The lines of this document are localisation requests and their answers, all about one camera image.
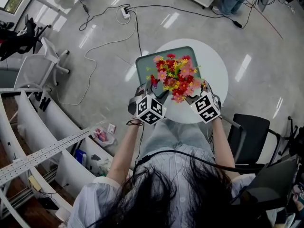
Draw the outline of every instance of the tabletop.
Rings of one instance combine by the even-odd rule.
[[[194,39],[177,39],[161,46],[156,52],[165,51],[173,48],[189,46],[194,50],[195,57],[202,78],[206,79],[221,103],[226,99],[228,92],[228,73],[223,60],[218,53],[205,43]],[[168,97],[164,103],[167,107],[166,117],[172,121],[184,124],[202,122],[199,115],[195,114],[186,101],[176,104]]]

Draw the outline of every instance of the power plug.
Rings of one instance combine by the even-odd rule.
[[[122,13],[123,13],[124,19],[130,18],[131,15],[130,15],[130,13],[127,11],[127,7],[121,8],[121,11],[122,11]]]

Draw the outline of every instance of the white chair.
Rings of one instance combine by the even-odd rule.
[[[41,43],[42,48],[37,54],[25,57],[16,78],[14,85],[15,90],[28,85],[43,88],[51,73],[53,73],[53,83],[57,86],[57,70],[65,74],[70,73],[70,70],[60,66],[60,63],[66,59],[65,55],[68,55],[70,52],[65,50],[58,56],[55,51],[55,46],[50,41],[43,37]]]

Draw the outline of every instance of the round table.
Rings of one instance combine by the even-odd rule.
[[[206,79],[212,92],[219,96],[221,103],[226,99],[228,92],[228,73],[226,66],[215,50],[205,43],[193,39],[177,39],[161,46],[156,52],[189,46],[194,50],[195,57],[202,78]],[[193,124],[202,122],[199,115],[195,114],[186,101],[176,104],[168,96],[164,106],[167,108],[166,117],[172,121]]]

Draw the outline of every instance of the gray floor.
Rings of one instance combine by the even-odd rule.
[[[84,3],[90,9],[90,14],[94,15],[102,12],[113,1],[115,0],[88,0]],[[171,5],[214,16],[212,11],[202,10],[201,6],[191,0],[120,0],[117,5],[124,3],[130,3],[131,6]],[[40,9],[41,6],[37,2],[31,6],[29,11],[33,13],[32,16],[36,16],[37,8]],[[265,18],[253,9],[245,29],[238,29],[228,19],[209,19],[169,8],[138,8],[141,47],[145,53],[153,53],[161,45],[177,38],[192,38],[208,44],[221,56],[228,71],[228,96],[223,103],[222,113],[230,118],[234,113],[266,118],[270,120],[271,129],[285,135],[287,116],[294,117],[298,125],[304,122],[304,12],[296,2],[292,6],[295,14],[286,5],[276,1],[267,6],[263,13]],[[233,19],[244,25],[249,10],[243,5]],[[64,49],[71,52],[65,64],[66,68],[71,69],[71,74],[59,77],[57,87],[61,102],[74,104],[82,98],[89,74],[94,68],[92,61],[84,59],[87,50],[123,39],[133,31],[134,16],[129,24],[120,25],[115,19],[115,12],[116,9],[108,10],[91,21],[87,29],[79,31],[79,26],[86,21],[86,13],[78,2],[69,11],[65,23],[62,18],[58,22],[58,16],[51,21],[55,26],[54,30],[48,31],[47,37],[59,52]],[[168,28],[164,28],[164,19],[175,12],[179,14],[177,19]],[[39,20],[45,16],[45,21],[51,17],[44,13]],[[236,75],[246,55],[252,59],[237,81]],[[127,112],[128,101],[139,84],[134,68],[135,60],[140,56],[137,35],[135,33],[127,41],[93,50],[87,56],[96,60],[98,65],[83,102],[77,106],[61,106],[83,127],[94,126],[104,119],[115,124],[115,136],[119,144],[126,129],[125,123],[131,118]],[[146,126],[143,142],[151,131],[152,128]],[[264,163],[270,159],[275,142],[273,136],[267,138],[259,162]],[[111,153],[115,153],[116,149],[117,145],[108,148]]]

